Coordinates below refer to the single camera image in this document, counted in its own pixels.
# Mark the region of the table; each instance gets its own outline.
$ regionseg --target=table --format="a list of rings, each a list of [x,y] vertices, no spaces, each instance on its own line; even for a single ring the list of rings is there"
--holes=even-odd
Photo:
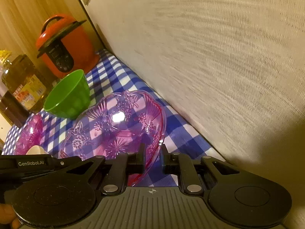
[[[107,50],[99,52],[101,59],[87,75],[90,88],[90,106],[102,97],[113,92],[133,91],[141,89],[149,92],[163,107],[167,117],[166,137],[164,143],[169,152],[188,154],[192,159],[204,155],[224,160],[219,153],[179,115],[162,97],[152,90],[137,74],[118,60]],[[40,112],[44,121],[43,137],[40,145],[52,156],[57,157],[59,145],[66,137],[66,132],[72,127],[73,121],[59,118],[44,111]],[[10,129],[4,144],[2,154],[14,154],[15,143],[22,128],[15,125]],[[175,186],[177,176],[164,175],[159,157],[147,175],[137,186]]]

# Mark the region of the pink glass bowl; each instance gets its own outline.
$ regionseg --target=pink glass bowl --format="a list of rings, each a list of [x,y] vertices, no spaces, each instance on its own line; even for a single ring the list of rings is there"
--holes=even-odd
[[[15,155],[25,155],[32,146],[39,145],[42,138],[42,130],[42,117],[40,114],[36,114],[22,129],[16,142]]]
[[[164,140],[166,116],[163,107],[146,91],[124,91],[103,97],[85,110],[68,130],[59,157],[96,155],[115,158],[121,152],[137,152],[146,145],[145,173],[129,176],[135,185],[157,159]]]

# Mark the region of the clear glass bowl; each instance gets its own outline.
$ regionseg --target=clear glass bowl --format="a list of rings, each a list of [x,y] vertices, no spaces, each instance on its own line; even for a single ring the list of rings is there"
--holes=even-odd
[[[68,130],[59,157],[96,155],[115,158],[121,152],[137,152],[146,145],[145,173],[129,176],[135,185],[157,159],[164,140],[166,116],[163,107],[146,91],[124,91],[103,97],[85,110]]]

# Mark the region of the cooking oil bottle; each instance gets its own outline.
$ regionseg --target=cooking oil bottle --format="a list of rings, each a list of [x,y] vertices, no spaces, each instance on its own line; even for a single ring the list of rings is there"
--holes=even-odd
[[[1,81],[0,114],[2,114],[11,126],[15,124],[19,128],[25,124],[29,116],[29,112],[24,109],[14,96],[12,96],[7,87]]]
[[[52,89],[52,84],[36,69],[25,54],[0,51],[3,65],[2,82],[20,104],[32,113],[38,113]]]

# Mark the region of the bottle label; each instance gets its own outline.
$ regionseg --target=bottle label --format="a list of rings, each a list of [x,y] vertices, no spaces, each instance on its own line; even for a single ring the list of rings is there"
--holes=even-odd
[[[30,110],[45,93],[46,87],[35,76],[32,75],[30,80],[23,86],[20,85],[13,96],[25,107]]]

